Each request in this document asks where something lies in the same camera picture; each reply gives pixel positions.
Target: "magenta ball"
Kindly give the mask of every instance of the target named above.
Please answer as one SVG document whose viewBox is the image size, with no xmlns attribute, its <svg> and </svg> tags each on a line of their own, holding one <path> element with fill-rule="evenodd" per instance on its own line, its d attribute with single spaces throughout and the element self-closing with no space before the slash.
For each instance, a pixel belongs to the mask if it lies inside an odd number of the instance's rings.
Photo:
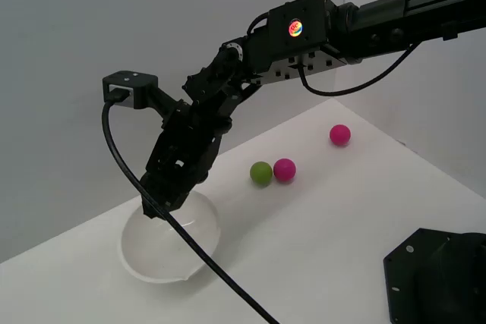
<svg viewBox="0 0 486 324">
<path fill-rule="evenodd" d="M 294 178 L 297 168 L 291 159 L 279 159 L 273 165 L 273 174 L 280 182 L 287 182 Z"/>
<path fill-rule="evenodd" d="M 345 146 L 351 139 L 351 131 L 345 125 L 338 124 L 331 128 L 329 138 L 336 146 Z"/>
</svg>

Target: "transparent plastic bowl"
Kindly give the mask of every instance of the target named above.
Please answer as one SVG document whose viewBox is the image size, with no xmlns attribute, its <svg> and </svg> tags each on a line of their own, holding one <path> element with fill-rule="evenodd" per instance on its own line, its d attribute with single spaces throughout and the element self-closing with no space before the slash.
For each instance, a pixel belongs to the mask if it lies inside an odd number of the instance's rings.
<svg viewBox="0 0 486 324">
<path fill-rule="evenodd" d="M 216 249 L 220 228 L 216 209 L 203 194 L 191 191 L 182 208 L 172 212 L 207 254 Z M 154 284 L 188 280 L 204 262 L 162 219 L 150 219 L 137 207 L 127 220 L 118 253 L 134 277 Z"/>
</svg>

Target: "white tabletop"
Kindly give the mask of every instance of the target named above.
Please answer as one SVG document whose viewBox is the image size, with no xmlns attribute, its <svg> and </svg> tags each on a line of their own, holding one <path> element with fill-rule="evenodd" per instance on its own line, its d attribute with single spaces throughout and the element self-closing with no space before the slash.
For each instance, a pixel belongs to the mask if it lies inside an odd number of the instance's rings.
<svg viewBox="0 0 486 324">
<path fill-rule="evenodd" d="M 346 148 L 330 145 L 334 124 L 351 128 Z M 293 184 L 253 187 L 251 164 L 281 157 Z M 382 259 L 395 246 L 420 227 L 486 232 L 483 198 L 335 100 L 222 154 L 197 190 L 219 211 L 215 259 L 282 324 L 388 323 Z M 138 203 L 2 263 L 0 322 L 263 322 L 207 268 L 169 285 L 130 276 L 116 245 Z"/>
</svg>

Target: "gray wall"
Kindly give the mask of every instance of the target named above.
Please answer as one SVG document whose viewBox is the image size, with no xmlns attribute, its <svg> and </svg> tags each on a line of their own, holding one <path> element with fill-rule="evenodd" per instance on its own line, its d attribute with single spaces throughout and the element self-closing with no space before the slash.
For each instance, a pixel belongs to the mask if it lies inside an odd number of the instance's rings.
<svg viewBox="0 0 486 324">
<path fill-rule="evenodd" d="M 183 97 L 188 74 L 285 1 L 0 0 L 0 262 L 136 195 L 103 140 L 103 76 L 157 74 L 165 91 Z M 333 79 L 314 82 L 332 88 Z M 223 150 L 321 101 L 295 80 L 265 87 L 235 113 Z M 141 174 L 160 119 L 118 108 L 112 120 Z"/>
<path fill-rule="evenodd" d="M 486 30 L 426 42 L 385 80 L 339 101 L 486 197 L 485 46 Z M 339 69 L 336 88 L 369 80 L 397 57 Z"/>
</svg>

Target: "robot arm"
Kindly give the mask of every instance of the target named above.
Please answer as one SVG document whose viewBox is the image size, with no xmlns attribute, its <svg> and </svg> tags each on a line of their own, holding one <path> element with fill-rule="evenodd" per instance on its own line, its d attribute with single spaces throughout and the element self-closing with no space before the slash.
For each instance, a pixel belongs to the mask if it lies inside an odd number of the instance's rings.
<svg viewBox="0 0 486 324">
<path fill-rule="evenodd" d="M 182 88 L 191 105 L 158 89 L 157 77 L 132 71 L 105 77 L 103 94 L 107 101 L 110 90 L 128 89 L 130 96 L 120 105 L 153 108 L 163 118 L 163 132 L 141 183 L 172 211 L 207 178 L 222 135 L 232 127 L 232 112 L 265 83 L 404 51 L 429 39 L 454 39 L 486 27 L 484 4 L 486 0 L 379 0 L 357 7 L 296 0 L 259 16 L 245 36 L 223 43 L 207 68 L 189 76 Z M 253 29 L 260 20 L 267 24 Z M 145 200 L 143 204 L 146 215 L 158 216 Z"/>
</svg>

